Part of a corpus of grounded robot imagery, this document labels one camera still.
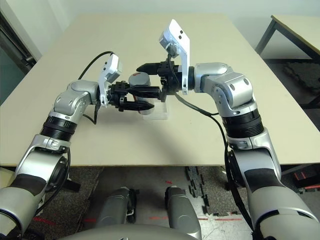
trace table leg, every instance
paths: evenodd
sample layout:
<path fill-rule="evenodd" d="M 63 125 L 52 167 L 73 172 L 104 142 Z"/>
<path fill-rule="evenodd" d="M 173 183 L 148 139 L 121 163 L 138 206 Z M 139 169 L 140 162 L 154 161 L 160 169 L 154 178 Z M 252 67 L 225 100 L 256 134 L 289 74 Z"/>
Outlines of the table leg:
<path fill-rule="evenodd" d="M 269 42 L 270 38 L 272 37 L 272 35 L 276 30 L 275 25 L 276 25 L 276 21 L 272 19 L 269 26 L 265 30 L 261 40 L 259 41 L 258 45 L 255 48 L 255 51 L 257 54 L 260 55 L 262 51 L 265 49 L 267 43 Z"/>
<path fill-rule="evenodd" d="M 307 104 L 299 104 L 302 109 L 320 109 L 320 95 Z"/>

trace floor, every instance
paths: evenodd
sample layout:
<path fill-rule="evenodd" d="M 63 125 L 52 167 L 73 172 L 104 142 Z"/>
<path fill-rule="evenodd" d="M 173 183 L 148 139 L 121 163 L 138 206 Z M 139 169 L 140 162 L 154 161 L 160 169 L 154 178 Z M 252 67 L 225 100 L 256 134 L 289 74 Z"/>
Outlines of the floor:
<path fill-rule="evenodd" d="M 114 190 L 126 186 L 139 190 L 136 206 L 136 224 L 159 225 L 169 227 L 165 209 L 165 191 L 167 187 L 178 186 L 186 190 L 192 206 L 198 216 L 202 239 L 204 240 L 251 240 L 251 230 L 241 215 L 214 216 L 203 213 L 204 201 L 194 198 L 188 191 L 184 167 L 105 167 L 99 176 L 99 183 L 90 198 L 90 207 L 84 215 L 82 231 L 95 226 L 104 200 Z M 225 192 L 221 187 L 216 196 Z"/>

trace gray carpet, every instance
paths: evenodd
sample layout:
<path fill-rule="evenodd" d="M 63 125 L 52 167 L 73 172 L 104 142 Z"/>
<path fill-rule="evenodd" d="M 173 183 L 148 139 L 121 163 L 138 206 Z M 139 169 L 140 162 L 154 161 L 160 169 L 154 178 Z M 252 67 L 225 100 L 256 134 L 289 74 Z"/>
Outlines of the gray carpet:
<path fill-rule="evenodd" d="M 287 62 L 283 71 L 304 88 L 320 93 L 320 64 Z"/>
<path fill-rule="evenodd" d="M 30 228 L 44 233 L 46 240 L 59 239 L 78 231 L 83 213 L 89 206 L 88 197 L 94 190 L 102 167 L 72 167 L 72 181 L 81 184 L 79 192 L 62 189 L 43 209 L 43 213 L 33 218 Z"/>
<path fill-rule="evenodd" d="M 230 191 L 226 191 L 227 176 L 219 166 L 200 166 L 199 173 L 203 176 L 204 190 L 207 194 L 212 213 L 219 216 L 227 216 L 228 212 L 239 212 Z M 238 189 L 240 197 L 248 209 L 247 190 Z"/>

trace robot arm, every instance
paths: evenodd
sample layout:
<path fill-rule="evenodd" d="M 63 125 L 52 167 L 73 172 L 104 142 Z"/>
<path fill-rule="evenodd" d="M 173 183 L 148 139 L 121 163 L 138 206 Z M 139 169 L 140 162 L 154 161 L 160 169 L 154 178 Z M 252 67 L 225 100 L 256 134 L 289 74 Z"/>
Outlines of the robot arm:
<path fill-rule="evenodd" d="M 142 87 L 132 88 L 125 82 L 111 84 L 121 72 L 119 58 L 112 54 L 108 63 L 103 66 L 99 82 L 74 81 L 56 98 L 41 132 L 34 136 L 18 164 L 14 181 L 0 189 L 0 237 L 21 236 L 43 195 L 63 184 L 69 167 L 63 154 L 69 151 L 71 137 L 88 105 L 102 101 L 103 106 L 112 105 L 120 111 L 154 107 L 144 101 L 127 101 L 127 93 Z"/>
<path fill-rule="evenodd" d="M 168 53 L 171 55 L 178 55 L 180 52 L 177 49 L 183 48 L 184 43 L 181 38 L 177 43 L 175 36 L 183 33 L 182 29 L 179 25 L 169 27 L 165 33 L 160 43 L 166 38 L 167 44 L 161 45 L 170 50 Z M 180 72 L 186 66 L 183 62 L 181 67 L 168 61 L 146 63 L 137 71 L 158 74 L 162 92 L 173 95 L 183 89 L 185 75 Z M 234 181 L 247 189 L 254 236 L 257 239 L 273 237 L 277 240 L 305 239 L 305 236 L 318 239 L 319 221 L 301 198 L 281 183 L 281 167 L 268 130 L 262 124 L 248 78 L 221 62 L 187 67 L 188 89 L 209 94 L 222 118 L 226 140 L 232 149 L 227 156 L 227 164 Z M 174 79 L 179 80 L 178 87 Z"/>

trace floor mat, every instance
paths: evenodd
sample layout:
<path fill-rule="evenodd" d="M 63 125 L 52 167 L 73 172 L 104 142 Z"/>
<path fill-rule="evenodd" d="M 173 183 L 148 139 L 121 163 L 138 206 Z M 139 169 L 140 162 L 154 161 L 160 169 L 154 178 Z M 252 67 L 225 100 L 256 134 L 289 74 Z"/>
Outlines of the floor mat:
<path fill-rule="evenodd" d="M 199 166 L 198 171 L 202 174 L 204 190 L 212 213 L 217 216 L 227 216 L 229 212 L 239 212 L 231 191 L 225 189 L 228 180 L 223 169 L 220 166 Z M 239 188 L 238 191 L 248 211 L 247 190 Z"/>
<path fill-rule="evenodd" d="M 287 62 L 283 71 L 306 89 L 314 93 L 320 93 L 320 64 Z"/>

